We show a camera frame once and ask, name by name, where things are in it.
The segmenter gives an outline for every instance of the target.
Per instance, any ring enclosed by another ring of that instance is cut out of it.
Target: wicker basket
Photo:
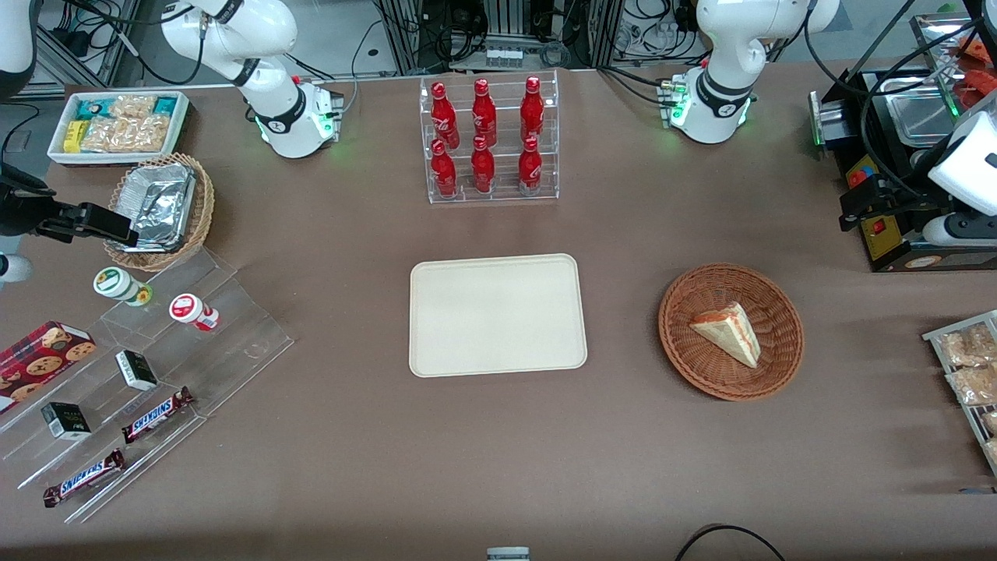
[[[744,307],[762,354],[748,368],[689,326],[692,318],[732,301]],[[804,329],[793,303],[771,280],[745,267],[711,264],[678,277],[658,309],[658,333],[679,373],[703,391],[731,401],[768,397],[796,375]]]
[[[207,231],[211,228],[211,212],[214,211],[214,187],[211,185],[211,178],[207,176],[204,168],[190,156],[185,154],[170,154],[162,158],[155,158],[147,162],[142,162],[139,167],[165,166],[167,164],[184,164],[190,166],[197,173],[197,184],[194,186],[194,199],[190,204],[190,216],[187,219],[186,241],[183,246],[172,254],[126,254],[119,252],[104,242],[104,250],[111,256],[114,262],[122,267],[138,269],[156,273],[162,271],[169,264],[178,261],[197,250],[207,238]],[[118,196],[121,195],[125,178],[118,182],[118,188],[111,195],[111,208],[118,204]]]

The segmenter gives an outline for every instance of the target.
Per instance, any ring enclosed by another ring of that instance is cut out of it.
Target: red bottle
[[[456,150],[461,145],[461,134],[457,132],[457,112],[454,104],[447,99],[447,88],[441,82],[433,84],[433,127],[437,137],[447,143],[447,148]]]
[[[471,155],[471,167],[475,170],[475,189],[482,195],[492,192],[496,184],[496,159],[489,150],[484,136],[475,137],[475,152]]]
[[[540,138],[543,132],[543,98],[540,97],[540,79],[535,76],[526,78],[526,95],[519,106],[519,134],[522,141],[534,136]]]
[[[519,155],[519,192],[532,197],[540,192],[540,166],[543,158],[536,152],[536,137],[526,137]]]
[[[454,160],[447,154],[447,147],[442,140],[433,139],[431,147],[433,159],[430,160],[430,167],[433,168],[433,182],[436,183],[440,197],[452,199],[457,196],[457,168],[454,167]]]
[[[489,94],[489,81],[475,80],[475,104],[471,107],[475,118],[475,134],[485,137],[489,146],[499,141],[499,122],[496,117],[496,102]]]

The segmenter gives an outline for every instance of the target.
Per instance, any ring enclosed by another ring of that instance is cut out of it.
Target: brown tablecloth
[[[217,191],[207,245],[297,343],[82,526],[5,481],[0,558],[463,561],[521,544],[650,560],[711,522],[792,559],[993,558],[997,497],[956,493],[993,479],[919,336],[997,306],[994,275],[868,272],[811,142],[806,94],[829,82],[775,65],[748,124],[700,146],[594,72],[559,77],[561,199],[491,209],[427,203],[416,80],[364,83],[342,142],[300,161],[260,141],[234,89],[190,90],[184,150]],[[48,183],[103,203],[121,173],[53,166]],[[579,264],[584,367],[409,371],[415,264],[557,252]],[[0,291],[4,344],[109,307],[90,289],[99,243],[23,253],[36,273]],[[771,399],[699,392],[658,342],[668,283],[717,261],[768,275],[803,319],[803,367]],[[700,547],[765,554],[733,535]]]

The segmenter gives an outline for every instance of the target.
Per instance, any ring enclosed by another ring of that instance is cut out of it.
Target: white tray
[[[566,370],[588,358],[569,255],[420,263],[410,290],[416,376]]]
[[[136,94],[143,96],[158,96],[176,98],[176,106],[169,116],[169,128],[166,129],[166,139],[163,141],[163,148],[158,152],[127,152],[123,154],[101,154],[101,153],[68,153],[63,152],[63,141],[66,140],[66,129],[69,128],[70,121],[76,117],[77,108],[83,101],[101,100],[115,98],[125,94]],[[52,142],[49,143],[49,158],[53,162],[63,166],[114,166],[135,164],[172,154],[176,147],[176,141],[180,137],[180,129],[183,128],[183,119],[186,117],[189,101],[187,96],[177,90],[138,90],[138,91],[109,91],[109,92],[86,92],[73,94],[66,100],[66,107],[63,108],[62,117],[59,118],[59,125],[52,135]]]

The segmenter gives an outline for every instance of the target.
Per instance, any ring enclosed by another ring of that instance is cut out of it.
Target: clear acrylic display stand
[[[88,332],[98,350],[75,370],[36,391],[2,418],[3,471],[19,489],[37,495],[101,461],[115,448],[126,470],[77,491],[51,509],[65,522],[94,515],[157,460],[204,424],[227,399],[293,342],[277,321],[242,289],[235,270],[205,249],[157,274],[149,284],[153,301],[143,307],[118,303]],[[219,313],[219,325],[200,331],[169,317],[172,299],[191,292]],[[142,353],[159,384],[138,391],[125,384],[115,355],[123,348]],[[121,429],[187,386],[195,402],[162,426],[125,445]],[[76,403],[93,433],[80,441],[54,438],[42,418],[49,401]]]
[[[537,147],[543,158],[540,169],[540,190],[532,197],[519,192],[519,155],[522,154],[522,137],[519,133],[519,105],[525,94],[526,78],[540,79],[540,96],[543,98],[543,132]],[[557,92],[557,74],[554,72],[510,72],[488,75],[489,89],[495,100],[498,114],[498,143],[492,147],[496,160],[496,184],[488,195],[481,194],[474,185],[471,169],[471,154],[474,153],[475,125],[471,107],[475,102],[475,79],[480,76],[434,76],[423,78],[420,84],[420,121],[423,128],[423,158],[426,161],[426,185],[430,203],[489,203],[489,202],[528,202],[556,199],[560,195],[560,169],[558,168],[560,98]],[[461,144],[450,151],[457,166],[457,196],[444,199],[433,182],[433,168],[430,161],[433,153],[430,143],[436,138],[433,128],[433,96],[430,86],[443,82],[447,86],[447,97],[457,111],[457,128],[461,134]]]

